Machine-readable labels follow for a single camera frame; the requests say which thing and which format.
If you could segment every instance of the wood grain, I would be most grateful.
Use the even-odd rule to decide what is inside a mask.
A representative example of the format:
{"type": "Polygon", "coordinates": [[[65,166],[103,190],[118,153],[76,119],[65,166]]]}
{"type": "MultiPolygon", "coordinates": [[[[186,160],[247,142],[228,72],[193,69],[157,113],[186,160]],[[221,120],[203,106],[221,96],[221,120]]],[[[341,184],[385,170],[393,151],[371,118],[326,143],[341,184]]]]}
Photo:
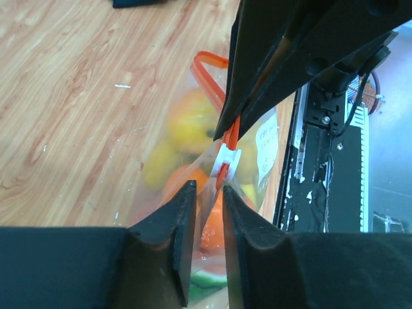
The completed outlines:
{"type": "MultiPolygon", "coordinates": [[[[183,74],[200,50],[227,56],[237,7],[0,0],[0,225],[124,225],[183,74]]],[[[268,220],[291,101],[277,107],[279,152],[261,210],[268,220]]]]}

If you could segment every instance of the label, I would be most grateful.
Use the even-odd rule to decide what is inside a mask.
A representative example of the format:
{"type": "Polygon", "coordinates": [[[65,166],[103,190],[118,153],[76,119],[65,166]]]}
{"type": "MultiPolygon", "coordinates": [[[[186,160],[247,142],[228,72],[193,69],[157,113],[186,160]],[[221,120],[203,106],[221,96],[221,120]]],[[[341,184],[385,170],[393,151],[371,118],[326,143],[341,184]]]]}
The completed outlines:
{"type": "Polygon", "coordinates": [[[256,133],[257,167],[259,168],[260,186],[262,179],[271,171],[275,164],[277,149],[277,115],[274,113],[256,133]]]}

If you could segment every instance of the clear plastic bag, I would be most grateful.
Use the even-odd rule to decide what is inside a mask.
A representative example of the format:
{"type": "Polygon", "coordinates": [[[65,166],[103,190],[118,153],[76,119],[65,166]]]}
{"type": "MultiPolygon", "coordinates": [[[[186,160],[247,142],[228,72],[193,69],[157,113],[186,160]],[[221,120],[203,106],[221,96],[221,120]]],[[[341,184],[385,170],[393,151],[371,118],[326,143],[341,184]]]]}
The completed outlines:
{"type": "Polygon", "coordinates": [[[262,116],[241,140],[237,141],[236,129],[231,129],[233,132],[227,132],[221,140],[212,141],[225,100],[222,89],[227,65],[227,59],[206,51],[195,56],[144,162],[129,216],[129,225],[139,222],[169,201],[187,180],[196,180],[189,308],[227,307],[221,187],[231,185],[250,208],[259,211],[277,154],[275,109],[262,116]],[[226,181],[228,165],[211,176],[223,143],[241,150],[234,177],[226,181]]]}

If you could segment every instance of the orange fruit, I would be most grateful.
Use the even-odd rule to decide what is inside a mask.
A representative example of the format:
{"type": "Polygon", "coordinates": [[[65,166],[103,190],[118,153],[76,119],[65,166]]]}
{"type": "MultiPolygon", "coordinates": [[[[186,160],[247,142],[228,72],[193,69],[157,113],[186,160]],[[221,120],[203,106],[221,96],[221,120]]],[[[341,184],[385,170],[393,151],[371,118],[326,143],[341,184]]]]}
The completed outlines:
{"type": "Polygon", "coordinates": [[[209,177],[203,172],[200,168],[196,168],[190,174],[180,179],[182,175],[185,174],[190,165],[182,165],[177,170],[175,170],[170,178],[168,179],[164,189],[163,194],[167,198],[166,201],[169,201],[185,184],[188,180],[196,180],[196,195],[203,189],[209,177]]]}
{"type": "Polygon", "coordinates": [[[194,88],[172,106],[167,134],[177,150],[200,155],[213,143],[218,120],[219,113],[203,90],[194,88]]]}
{"type": "MultiPolygon", "coordinates": [[[[253,203],[246,197],[245,203],[254,208],[253,203]]],[[[223,191],[219,192],[218,199],[206,221],[201,233],[200,248],[205,251],[216,251],[225,248],[225,233],[223,229],[223,191]]]]}

